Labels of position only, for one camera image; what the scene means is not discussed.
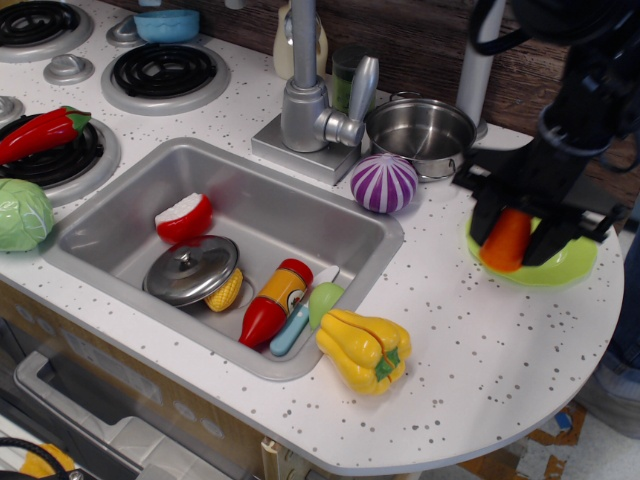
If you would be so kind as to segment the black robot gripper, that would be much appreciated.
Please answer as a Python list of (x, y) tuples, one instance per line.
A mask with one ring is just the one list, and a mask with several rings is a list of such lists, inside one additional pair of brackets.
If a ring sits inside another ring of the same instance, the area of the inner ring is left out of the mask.
[(541, 266), (569, 241), (585, 236), (603, 241), (624, 218), (626, 206), (584, 175), (589, 151), (553, 144), (538, 134), (512, 150), (473, 148), (454, 183), (476, 200), (470, 234), (483, 245), (501, 212), (513, 208), (538, 218), (523, 266)]

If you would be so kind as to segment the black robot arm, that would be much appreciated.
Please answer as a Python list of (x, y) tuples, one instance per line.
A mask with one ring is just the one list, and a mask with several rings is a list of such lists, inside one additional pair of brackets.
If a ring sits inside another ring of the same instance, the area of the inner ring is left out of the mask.
[(471, 149), (454, 184), (476, 201), (470, 236), (497, 238), (504, 211), (538, 219), (519, 254), (540, 266), (571, 240), (606, 239), (627, 209), (584, 177), (611, 142), (639, 136), (639, 4), (636, 1), (515, 1), (519, 29), (491, 41), (480, 31), (494, 4), (477, 2), (469, 23), (474, 50), (494, 56), (530, 39), (568, 47), (555, 100), (540, 113), (537, 132), (514, 150)]

